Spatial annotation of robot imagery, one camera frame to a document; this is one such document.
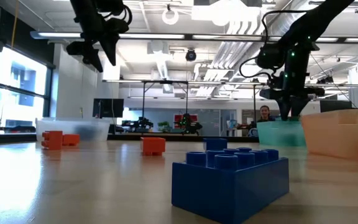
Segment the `orange lego brick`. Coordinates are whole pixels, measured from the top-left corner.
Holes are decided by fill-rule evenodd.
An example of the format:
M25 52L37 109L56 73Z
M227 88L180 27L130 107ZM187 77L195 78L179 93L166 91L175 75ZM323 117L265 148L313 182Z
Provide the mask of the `orange lego brick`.
M142 142L140 147L143 155L161 156L165 152L165 139L163 138L141 138Z
M63 136L63 145L64 146L76 146L80 143L80 135L79 134L65 134Z
M50 131L45 136L48 138L48 141L44 141L43 144L45 148L49 150L62 150L63 131Z

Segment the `glass wall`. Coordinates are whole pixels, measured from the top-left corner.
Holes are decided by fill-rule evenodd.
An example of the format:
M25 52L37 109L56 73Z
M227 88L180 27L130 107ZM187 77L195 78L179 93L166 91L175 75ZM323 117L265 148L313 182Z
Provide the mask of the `glass wall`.
M44 110L50 69L18 52L0 52L0 128L35 126Z

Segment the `orange plastic bin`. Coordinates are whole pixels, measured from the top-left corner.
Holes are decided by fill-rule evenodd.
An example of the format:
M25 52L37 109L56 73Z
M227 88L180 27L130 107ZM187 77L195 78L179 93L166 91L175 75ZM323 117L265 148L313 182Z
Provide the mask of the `orange plastic bin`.
M358 110L302 116L309 153L358 160Z
M144 156L162 156L165 152L165 139L163 138L141 138L140 148Z

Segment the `screen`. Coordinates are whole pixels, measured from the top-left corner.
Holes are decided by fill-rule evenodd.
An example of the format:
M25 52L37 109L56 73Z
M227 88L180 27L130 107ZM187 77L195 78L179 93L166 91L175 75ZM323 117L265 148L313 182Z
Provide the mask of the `screen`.
M352 102L342 100L321 100L320 112L352 109Z
M121 118L124 111L124 99L94 99L93 117Z

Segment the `table surface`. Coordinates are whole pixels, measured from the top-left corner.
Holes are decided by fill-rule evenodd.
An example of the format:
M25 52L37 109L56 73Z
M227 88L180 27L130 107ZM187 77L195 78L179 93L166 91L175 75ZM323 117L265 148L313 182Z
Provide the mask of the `table surface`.
M143 157L139 141L62 151L0 145L0 223L215 223L170 203L172 162L202 150L201 142L167 142L163 156ZM246 223L358 223L358 162L279 150L290 161L290 193Z

